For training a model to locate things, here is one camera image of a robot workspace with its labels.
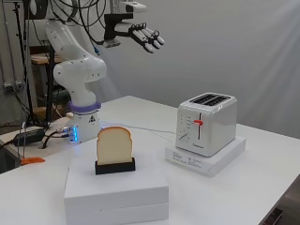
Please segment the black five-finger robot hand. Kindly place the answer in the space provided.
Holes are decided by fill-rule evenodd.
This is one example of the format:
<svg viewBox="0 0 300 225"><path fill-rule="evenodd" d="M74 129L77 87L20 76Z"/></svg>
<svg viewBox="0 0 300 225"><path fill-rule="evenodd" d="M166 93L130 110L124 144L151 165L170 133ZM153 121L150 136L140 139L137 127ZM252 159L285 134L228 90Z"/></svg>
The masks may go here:
<svg viewBox="0 0 300 225"><path fill-rule="evenodd" d="M105 14L105 32L102 45L105 48L113 48L121 44L117 37L131 38L148 53L154 53L155 50L159 50L165 44L159 31L149 29L146 22L124 22L124 20L132 19L132 13Z"/></svg>

